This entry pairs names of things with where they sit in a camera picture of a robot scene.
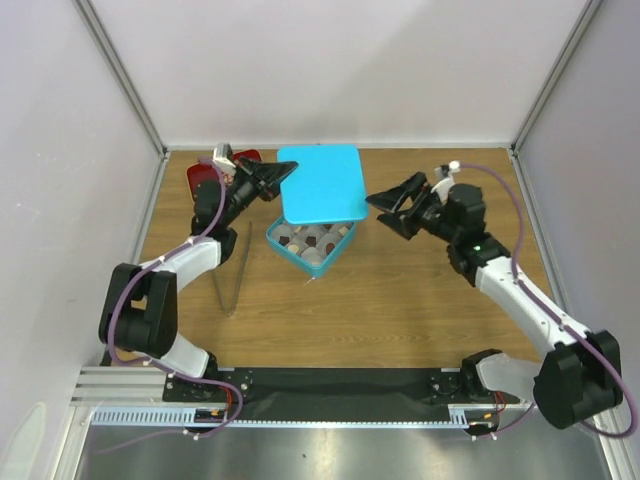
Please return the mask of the blue tin lid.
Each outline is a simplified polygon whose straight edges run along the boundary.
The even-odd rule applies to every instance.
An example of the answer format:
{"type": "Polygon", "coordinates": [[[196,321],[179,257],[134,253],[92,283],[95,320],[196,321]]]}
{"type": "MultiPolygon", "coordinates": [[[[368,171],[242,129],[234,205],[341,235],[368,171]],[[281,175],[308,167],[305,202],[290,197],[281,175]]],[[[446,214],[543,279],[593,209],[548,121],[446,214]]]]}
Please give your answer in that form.
{"type": "Polygon", "coordinates": [[[279,163],[297,168],[281,183],[284,219],[294,225],[358,222],[368,215],[359,150],[353,145],[287,146],[279,163]]]}

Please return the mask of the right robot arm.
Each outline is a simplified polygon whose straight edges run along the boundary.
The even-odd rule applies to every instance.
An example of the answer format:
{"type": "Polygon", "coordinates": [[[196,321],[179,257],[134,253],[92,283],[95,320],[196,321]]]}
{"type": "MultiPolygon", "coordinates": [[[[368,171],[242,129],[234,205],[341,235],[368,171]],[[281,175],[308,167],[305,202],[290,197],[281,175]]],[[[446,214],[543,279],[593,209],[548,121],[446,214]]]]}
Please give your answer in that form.
{"type": "Polygon", "coordinates": [[[410,240],[424,230],[446,242],[452,268],[500,306],[543,358],[535,364],[497,350],[468,357],[462,394],[474,402],[494,392],[510,394],[537,406],[557,429],[585,424],[626,403],[631,423],[623,434],[631,435],[638,413],[622,380],[618,341],[573,319],[527,277],[517,261],[519,251],[508,250],[488,232],[481,189],[455,181],[462,168],[456,162],[440,166],[435,185],[417,172],[366,199],[379,210],[378,221],[401,237],[410,240]]]}

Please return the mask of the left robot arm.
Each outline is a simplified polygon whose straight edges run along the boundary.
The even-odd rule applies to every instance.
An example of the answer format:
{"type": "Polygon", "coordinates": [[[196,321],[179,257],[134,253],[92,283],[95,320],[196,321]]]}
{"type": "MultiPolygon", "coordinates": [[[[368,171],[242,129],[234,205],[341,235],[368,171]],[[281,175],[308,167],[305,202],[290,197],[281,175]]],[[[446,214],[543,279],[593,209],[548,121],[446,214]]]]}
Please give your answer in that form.
{"type": "Polygon", "coordinates": [[[137,361],[184,379],[198,400],[213,398],[221,377],[216,357],[178,331],[179,292],[230,258],[237,240],[232,223],[253,201],[274,200],[298,166],[295,161],[220,156],[205,164],[214,176],[195,188],[190,235],[154,260],[114,268],[98,331],[116,365],[126,365],[118,354],[129,352],[137,361]]]}

